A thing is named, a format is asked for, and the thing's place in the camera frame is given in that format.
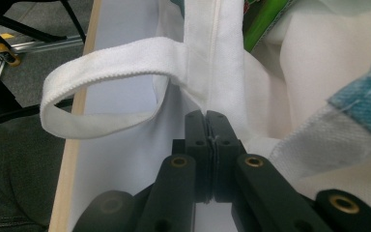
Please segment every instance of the white strap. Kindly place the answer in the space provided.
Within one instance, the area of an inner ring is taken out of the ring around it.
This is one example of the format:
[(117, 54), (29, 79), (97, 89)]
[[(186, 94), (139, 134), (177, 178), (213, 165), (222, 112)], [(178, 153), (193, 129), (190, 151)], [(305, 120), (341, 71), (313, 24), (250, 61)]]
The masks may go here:
[[(67, 138), (93, 138), (121, 131), (152, 119), (164, 99), (168, 78), (186, 78), (187, 49), (167, 38), (151, 38), (99, 50), (70, 61), (53, 71), (43, 85), (41, 121), (45, 130)], [(72, 115), (54, 104), (79, 89), (112, 79), (143, 74), (159, 76), (154, 112), (128, 115)]]

